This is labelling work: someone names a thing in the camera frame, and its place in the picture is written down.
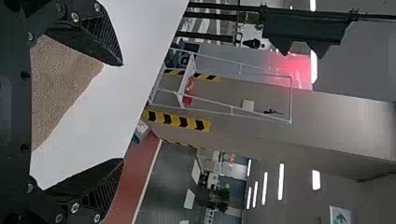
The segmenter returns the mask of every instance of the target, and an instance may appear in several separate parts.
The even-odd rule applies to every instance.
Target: gravel texture
[[[43,35],[31,49],[32,148],[38,148],[104,64]]]

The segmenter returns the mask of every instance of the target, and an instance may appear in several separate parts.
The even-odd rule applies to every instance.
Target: yellow and black hazard stripe
[[[197,147],[197,146],[193,146],[193,145],[190,145],[190,144],[175,142],[175,141],[164,139],[164,138],[163,138],[163,141],[168,142],[168,143],[172,143],[172,144],[175,144],[175,145],[180,145],[180,146],[183,146],[183,147],[193,147],[193,148],[196,148],[196,149],[206,149],[204,147]]]
[[[177,76],[184,76],[184,73],[186,72],[186,70],[184,69],[165,69],[164,73],[166,75],[177,75]],[[192,75],[195,79],[198,80],[204,80],[204,81],[211,81],[211,82],[220,82],[220,77],[216,77],[213,75],[210,75],[208,73],[194,73]]]
[[[192,119],[152,110],[145,110],[142,117],[148,121],[166,124],[178,128],[186,128],[201,132],[209,132],[210,130],[210,121],[206,119]]]

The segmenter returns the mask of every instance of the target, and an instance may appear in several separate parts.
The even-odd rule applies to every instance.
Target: fluorescent light
[[[256,181],[254,183],[254,191],[253,191],[253,208],[256,207],[257,202],[257,188],[259,187],[259,183]]]
[[[247,163],[247,176],[250,176],[250,166],[251,166],[251,160],[248,160],[248,163]]]
[[[251,196],[251,187],[248,188],[248,192],[247,192],[247,209],[250,208],[250,196]]]
[[[309,0],[309,9],[311,9],[311,11],[317,10],[317,0]]]
[[[279,165],[279,182],[277,184],[277,199],[283,199],[283,179],[285,177],[285,165],[280,163]]]
[[[311,83],[314,84],[318,79],[318,56],[311,50]]]
[[[267,198],[267,183],[268,183],[268,172],[264,173],[264,181],[262,183],[262,205],[265,205]]]
[[[320,189],[320,172],[313,170],[312,171],[312,190]]]

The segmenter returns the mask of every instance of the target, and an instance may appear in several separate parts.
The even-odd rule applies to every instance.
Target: red floor stripe
[[[151,132],[138,146],[129,148],[125,156],[118,196],[107,213],[106,224],[132,223],[159,143],[160,139]]]

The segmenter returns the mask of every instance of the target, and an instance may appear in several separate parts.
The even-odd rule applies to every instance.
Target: machinery
[[[106,161],[46,190],[29,176],[30,48],[48,35],[121,66],[120,46],[105,7],[94,0],[4,0],[0,29],[0,223],[99,223],[116,193],[123,159]]]

